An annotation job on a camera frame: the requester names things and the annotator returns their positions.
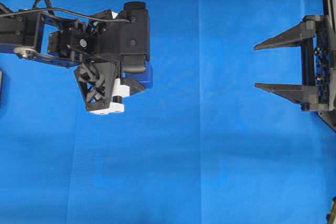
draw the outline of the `cable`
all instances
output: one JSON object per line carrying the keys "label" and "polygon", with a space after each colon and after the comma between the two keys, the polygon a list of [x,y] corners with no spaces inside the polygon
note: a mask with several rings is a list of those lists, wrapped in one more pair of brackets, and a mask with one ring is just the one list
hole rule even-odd
{"label": "cable", "polygon": [[21,10],[19,12],[0,14],[0,17],[8,17],[8,16],[13,16],[13,15],[18,15],[18,14],[27,14],[27,13],[38,13],[38,12],[44,12],[44,11],[49,11],[49,10],[55,10],[57,12],[67,13],[67,14],[74,15],[74,16],[77,16],[77,17],[86,18],[86,19],[89,19],[89,20],[94,20],[94,21],[99,21],[99,22],[127,22],[127,23],[130,23],[130,21],[128,19],[122,19],[122,18],[120,18],[120,19],[94,18],[94,17],[91,17],[91,16],[83,15],[83,14],[80,14],[80,13],[75,13],[75,12],[72,12],[70,10],[65,10],[65,9],[58,8],[58,7]]}
{"label": "cable", "polygon": [[[42,0],[35,0],[32,9],[37,8],[38,3],[40,3],[41,1]],[[50,0],[44,0],[44,3],[46,4],[46,6],[48,8],[52,8],[53,7]],[[51,14],[51,15],[55,15],[55,13],[53,11],[51,11],[51,10],[48,11],[48,13]]]}

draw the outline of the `blue fabric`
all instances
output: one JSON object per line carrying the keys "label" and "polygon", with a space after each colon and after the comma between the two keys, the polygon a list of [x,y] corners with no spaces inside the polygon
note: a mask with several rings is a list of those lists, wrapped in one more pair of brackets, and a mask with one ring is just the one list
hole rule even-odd
{"label": "blue fabric", "polygon": [[96,116],[71,70],[1,54],[0,223],[324,221],[335,133],[253,87],[300,83],[300,49],[252,50],[321,0],[51,1],[84,14],[146,2],[155,85]]}

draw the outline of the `blue cloth background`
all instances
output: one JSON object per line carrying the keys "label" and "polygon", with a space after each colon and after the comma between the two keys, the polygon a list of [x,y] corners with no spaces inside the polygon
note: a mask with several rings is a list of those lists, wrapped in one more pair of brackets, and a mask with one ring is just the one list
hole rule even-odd
{"label": "blue cloth background", "polygon": [[0,55],[0,223],[324,222],[336,135],[254,88],[300,83],[300,49],[252,50],[321,0],[51,1],[84,14],[146,2],[154,88],[95,116],[72,70]]}

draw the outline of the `blue plastic part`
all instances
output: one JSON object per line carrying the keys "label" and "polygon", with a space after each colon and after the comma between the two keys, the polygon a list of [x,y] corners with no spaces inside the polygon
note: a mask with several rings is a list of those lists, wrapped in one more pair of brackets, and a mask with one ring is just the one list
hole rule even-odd
{"label": "blue plastic part", "polygon": [[138,81],[141,85],[143,85],[147,89],[151,89],[153,87],[153,68],[152,65],[146,61],[146,72],[138,73],[138,74],[126,74],[126,78],[134,79]]}

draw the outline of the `robotic arm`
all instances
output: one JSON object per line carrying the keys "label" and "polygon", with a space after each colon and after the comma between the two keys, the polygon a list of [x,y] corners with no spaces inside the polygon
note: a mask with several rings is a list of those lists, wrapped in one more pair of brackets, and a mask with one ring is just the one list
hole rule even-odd
{"label": "robotic arm", "polygon": [[295,27],[254,47],[301,47],[302,85],[255,87],[301,105],[302,111],[317,112],[336,131],[336,0],[323,0],[323,7],[324,15],[305,16]]}
{"label": "robotic arm", "polygon": [[[47,8],[37,8],[40,1]],[[61,18],[54,11],[88,19]],[[111,10],[86,16],[36,0],[30,10],[13,12],[0,3],[0,53],[74,71],[86,110],[95,114],[124,111],[122,99],[152,88],[149,13],[143,2],[130,2],[116,14]],[[45,25],[48,54],[41,54]]]}

